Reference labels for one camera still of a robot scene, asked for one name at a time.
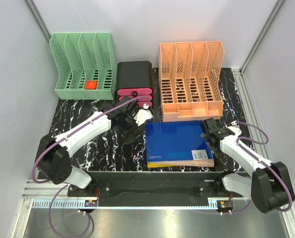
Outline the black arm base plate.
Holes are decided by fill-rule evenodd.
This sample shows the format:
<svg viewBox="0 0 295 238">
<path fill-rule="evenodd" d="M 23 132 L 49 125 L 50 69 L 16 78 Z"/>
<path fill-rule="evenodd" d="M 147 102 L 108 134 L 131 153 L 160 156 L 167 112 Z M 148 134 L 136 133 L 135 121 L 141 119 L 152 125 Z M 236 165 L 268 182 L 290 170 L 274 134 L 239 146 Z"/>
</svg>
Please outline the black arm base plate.
<svg viewBox="0 0 295 238">
<path fill-rule="evenodd" d="M 69 197 L 113 197 L 125 194 L 184 194 L 197 197 L 230 197 L 218 190 L 212 180 L 99 180 L 90 191 L 76 186 L 68 188 Z"/>
</svg>

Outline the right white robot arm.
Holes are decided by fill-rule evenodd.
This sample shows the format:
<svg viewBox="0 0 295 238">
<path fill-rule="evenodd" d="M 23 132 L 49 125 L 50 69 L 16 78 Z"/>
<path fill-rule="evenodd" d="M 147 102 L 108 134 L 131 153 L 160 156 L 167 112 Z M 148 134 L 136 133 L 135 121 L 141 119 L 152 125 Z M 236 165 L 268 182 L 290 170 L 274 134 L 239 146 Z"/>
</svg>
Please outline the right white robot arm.
<svg viewBox="0 0 295 238">
<path fill-rule="evenodd" d="M 215 193 L 223 197 L 233 192 L 247 197 L 264 214 L 273 210 L 291 210 L 295 193 L 287 166 L 264 158 L 244 144 L 244 140 L 252 143 L 256 140 L 241 135 L 242 124 L 233 121 L 230 126 L 222 128 L 214 118 L 201 122 L 202 138 L 213 154 L 228 155 L 248 173 L 247 177 L 235 172 L 222 173 L 215 181 Z"/>
</svg>

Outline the black drawer cabinet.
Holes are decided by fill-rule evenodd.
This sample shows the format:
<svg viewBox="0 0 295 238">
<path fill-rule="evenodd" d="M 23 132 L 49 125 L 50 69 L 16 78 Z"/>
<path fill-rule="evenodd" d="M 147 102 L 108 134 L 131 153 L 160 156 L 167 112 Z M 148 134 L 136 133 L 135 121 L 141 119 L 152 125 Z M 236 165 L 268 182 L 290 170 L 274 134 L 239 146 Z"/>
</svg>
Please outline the black drawer cabinet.
<svg viewBox="0 0 295 238">
<path fill-rule="evenodd" d="M 122 88 L 151 88 L 153 90 L 152 64 L 149 61 L 125 61 L 117 65 L 117 90 Z"/>
</svg>

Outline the pink drawer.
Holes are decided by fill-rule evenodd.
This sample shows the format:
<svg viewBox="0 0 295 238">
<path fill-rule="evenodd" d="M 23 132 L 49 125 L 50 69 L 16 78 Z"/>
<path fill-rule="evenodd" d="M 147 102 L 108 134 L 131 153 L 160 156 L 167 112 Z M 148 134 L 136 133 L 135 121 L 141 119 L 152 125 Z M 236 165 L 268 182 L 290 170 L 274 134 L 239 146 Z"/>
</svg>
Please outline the pink drawer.
<svg viewBox="0 0 295 238">
<path fill-rule="evenodd" d="M 152 102 L 141 102 L 141 101 L 138 102 L 138 105 L 140 108 L 142 108 L 145 104 L 147 104 L 149 107 L 152 106 Z"/>
<path fill-rule="evenodd" d="M 119 101 L 122 101 L 124 98 L 126 99 L 136 99 L 138 102 L 150 102 L 152 101 L 152 96 L 151 95 L 143 95 L 143 96 L 120 96 L 118 98 Z"/>
<path fill-rule="evenodd" d="M 147 96 L 152 93 L 151 88 L 122 88 L 117 90 L 118 96 Z"/>
</svg>

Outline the blue folder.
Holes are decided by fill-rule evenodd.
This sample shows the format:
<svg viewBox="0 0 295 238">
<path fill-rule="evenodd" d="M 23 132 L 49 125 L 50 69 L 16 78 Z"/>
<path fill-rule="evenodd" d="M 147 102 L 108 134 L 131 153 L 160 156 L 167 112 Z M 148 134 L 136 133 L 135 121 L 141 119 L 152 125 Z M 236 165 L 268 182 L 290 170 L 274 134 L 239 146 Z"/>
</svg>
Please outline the blue folder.
<svg viewBox="0 0 295 238">
<path fill-rule="evenodd" d="M 150 122 L 146 127 L 146 153 L 149 163 L 212 162 L 213 155 L 199 120 Z"/>
</svg>

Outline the pink top drawer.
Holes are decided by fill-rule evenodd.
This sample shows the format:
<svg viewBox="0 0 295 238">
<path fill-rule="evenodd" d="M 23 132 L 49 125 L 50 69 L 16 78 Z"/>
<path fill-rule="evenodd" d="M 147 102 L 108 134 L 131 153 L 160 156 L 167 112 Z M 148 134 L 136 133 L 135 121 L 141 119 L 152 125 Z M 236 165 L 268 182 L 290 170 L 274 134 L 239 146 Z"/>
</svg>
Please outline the pink top drawer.
<svg viewBox="0 0 295 238">
<path fill-rule="evenodd" d="M 122 88 L 117 90 L 118 96 L 147 96 L 152 93 L 151 88 Z"/>
</svg>

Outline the pink bottom drawer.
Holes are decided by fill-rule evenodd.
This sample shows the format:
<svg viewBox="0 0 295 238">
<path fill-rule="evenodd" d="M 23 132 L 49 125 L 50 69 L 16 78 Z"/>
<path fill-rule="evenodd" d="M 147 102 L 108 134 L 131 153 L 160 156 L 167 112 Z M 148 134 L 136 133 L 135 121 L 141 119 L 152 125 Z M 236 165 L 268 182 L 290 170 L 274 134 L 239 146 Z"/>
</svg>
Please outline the pink bottom drawer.
<svg viewBox="0 0 295 238">
<path fill-rule="evenodd" d="M 152 106 L 152 102 L 141 102 L 141 101 L 138 102 L 138 105 L 140 108 L 142 108 L 145 104 L 147 104 L 149 107 Z"/>
</svg>

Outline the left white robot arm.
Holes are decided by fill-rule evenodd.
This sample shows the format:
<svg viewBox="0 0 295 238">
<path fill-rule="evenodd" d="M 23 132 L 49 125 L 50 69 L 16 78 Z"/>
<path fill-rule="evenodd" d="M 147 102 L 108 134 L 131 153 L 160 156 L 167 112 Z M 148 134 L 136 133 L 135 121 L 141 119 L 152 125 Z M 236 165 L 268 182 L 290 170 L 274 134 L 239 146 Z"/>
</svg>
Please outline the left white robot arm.
<svg viewBox="0 0 295 238">
<path fill-rule="evenodd" d="M 136 137 L 139 128 L 152 118 L 149 106 L 139 106 L 134 99 L 126 98 L 124 102 L 106 104 L 95 111 L 92 116 L 74 128 L 55 137 L 44 135 L 39 142 L 31 178 L 36 178 L 36 170 L 45 176 L 45 182 L 66 184 L 78 188 L 84 196 L 91 196 L 96 190 L 96 180 L 88 172 L 71 163 L 73 155 L 85 144 L 97 136 L 115 130 L 126 142 Z"/>
</svg>

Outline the orange file organizer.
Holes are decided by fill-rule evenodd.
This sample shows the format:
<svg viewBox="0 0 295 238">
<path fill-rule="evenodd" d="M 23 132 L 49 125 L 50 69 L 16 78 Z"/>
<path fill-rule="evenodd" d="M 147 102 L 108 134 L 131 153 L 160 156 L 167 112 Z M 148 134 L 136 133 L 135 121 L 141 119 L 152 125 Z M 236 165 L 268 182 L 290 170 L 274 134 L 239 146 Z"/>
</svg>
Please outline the orange file organizer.
<svg viewBox="0 0 295 238">
<path fill-rule="evenodd" d="M 159 90 L 163 122 L 220 119 L 221 41 L 161 43 Z"/>
</svg>

